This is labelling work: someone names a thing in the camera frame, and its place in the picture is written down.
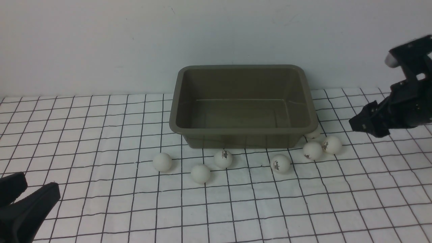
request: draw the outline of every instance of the white grid mat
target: white grid mat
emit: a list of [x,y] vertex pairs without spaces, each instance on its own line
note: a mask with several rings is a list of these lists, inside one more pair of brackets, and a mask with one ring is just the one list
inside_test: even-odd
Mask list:
[[[0,104],[0,175],[24,171],[23,198],[48,182],[61,200],[37,243],[77,242],[406,242],[432,240],[430,126],[377,139],[352,132],[348,119],[380,102],[379,89],[314,90],[325,134],[344,152],[310,162],[288,150],[230,150],[217,169],[215,150],[191,149],[168,126],[172,95],[4,98]],[[158,174],[154,154],[174,168]],[[268,158],[294,166],[272,174]],[[205,186],[189,172],[212,170]]]

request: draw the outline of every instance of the white ping pong ball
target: white ping pong ball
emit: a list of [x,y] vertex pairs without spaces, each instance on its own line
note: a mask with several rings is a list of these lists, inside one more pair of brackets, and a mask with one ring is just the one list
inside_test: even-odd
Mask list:
[[167,172],[172,165],[172,159],[167,153],[159,153],[153,158],[153,167],[160,172]]
[[276,173],[286,173],[289,170],[291,161],[283,154],[277,154],[270,160],[270,166]]
[[315,131],[308,133],[308,134],[305,134],[305,137],[307,139],[314,139],[314,138],[319,137],[320,135],[321,135],[321,128],[320,128],[320,126],[318,126],[317,129],[315,129]]
[[323,154],[323,148],[318,142],[308,142],[303,147],[303,155],[310,160],[317,160]]
[[342,149],[342,143],[340,142],[339,138],[335,136],[329,136],[324,139],[322,147],[326,153],[337,154]]
[[191,177],[198,184],[204,184],[210,179],[210,169],[205,165],[195,165],[191,170]]
[[229,167],[232,163],[232,154],[227,150],[220,150],[216,152],[214,159],[215,159],[215,164],[219,168],[225,169]]

